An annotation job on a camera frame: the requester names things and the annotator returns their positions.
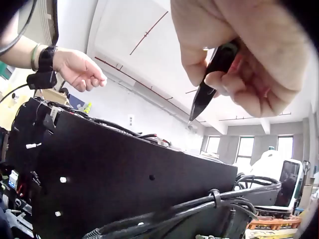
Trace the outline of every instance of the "black metal panel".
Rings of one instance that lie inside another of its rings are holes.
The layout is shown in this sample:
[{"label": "black metal panel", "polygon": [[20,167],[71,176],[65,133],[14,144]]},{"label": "black metal panel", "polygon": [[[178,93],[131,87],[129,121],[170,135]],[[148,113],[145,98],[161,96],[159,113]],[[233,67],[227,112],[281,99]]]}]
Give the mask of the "black metal panel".
[{"label": "black metal panel", "polygon": [[27,149],[26,144],[41,143],[47,130],[43,119],[51,109],[39,104],[39,101],[30,98],[25,106],[22,105],[10,131],[6,162],[13,165],[19,174],[34,170],[40,147]]},{"label": "black metal panel", "polygon": [[33,228],[51,239],[78,238],[118,219],[206,196],[212,188],[231,191],[237,168],[62,112],[42,143],[36,171],[45,193],[32,200]]}]

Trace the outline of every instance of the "wrist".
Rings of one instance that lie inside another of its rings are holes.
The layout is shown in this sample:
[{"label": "wrist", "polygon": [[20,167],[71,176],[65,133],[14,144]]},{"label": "wrist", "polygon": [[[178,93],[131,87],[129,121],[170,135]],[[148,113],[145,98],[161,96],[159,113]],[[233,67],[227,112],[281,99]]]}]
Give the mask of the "wrist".
[{"label": "wrist", "polygon": [[40,53],[43,49],[47,48],[48,46],[46,45],[39,45],[38,48],[36,49],[35,55],[34,55],[34,67],[36,70],[39,69],[39,57]]},{"label": "wrist", "polygon": [[62,49],[60,47],[57,47],[53,55],[53,70],[56,72],[59,72],[61,69],[61,52]]}]

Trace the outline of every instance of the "watch strap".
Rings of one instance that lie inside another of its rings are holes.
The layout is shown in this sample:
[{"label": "watch strap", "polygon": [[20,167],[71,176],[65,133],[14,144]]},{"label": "watch strap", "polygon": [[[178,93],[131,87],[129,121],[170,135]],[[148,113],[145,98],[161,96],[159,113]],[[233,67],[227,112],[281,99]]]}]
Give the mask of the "watch strap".
[{"label": "watch strap", "polygon": [[55,51],[56,46],[49,46],[41,51],[38,72],[53,71],[53,56]]}]

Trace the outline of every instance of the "hand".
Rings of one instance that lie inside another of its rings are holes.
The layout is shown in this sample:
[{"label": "hand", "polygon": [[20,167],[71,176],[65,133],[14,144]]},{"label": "hand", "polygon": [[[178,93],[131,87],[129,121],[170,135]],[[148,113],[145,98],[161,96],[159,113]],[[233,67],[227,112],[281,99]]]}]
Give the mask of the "hand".
[{"label": "hand", "polygon": [[308,39],[275,0],[171,0],[182,65],[194,86],[207,66],[204,47],[238,38],[241,46],[228,73],[205,83],[229,95],[254,117],[280,114],[302,88]]},{"label": "hand", "polygon": [[90,57],[77,50],[58,47],[53,57],[53,69],[80,92],[104,86],[107,80],[101,68]]}]

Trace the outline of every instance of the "green bracelet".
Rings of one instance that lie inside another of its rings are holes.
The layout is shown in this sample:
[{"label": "green bracelet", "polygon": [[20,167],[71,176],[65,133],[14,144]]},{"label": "green bracelet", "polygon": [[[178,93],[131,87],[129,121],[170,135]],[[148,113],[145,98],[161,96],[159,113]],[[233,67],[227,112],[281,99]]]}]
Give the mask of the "green bracelet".
[{"label": "green bracelet", "polygon": [[33,48],[33,51],[32,51],[32,56],[31,56],[31,69],[32,69],[33,71],[36,71],[35,65],[34,65],[35,53],[36,53],[36,51],[37,51],[37,49],[38,49],[38,47],[39,47],[40,45],[41,45],[41,44],[38,43],[38,44]]}]

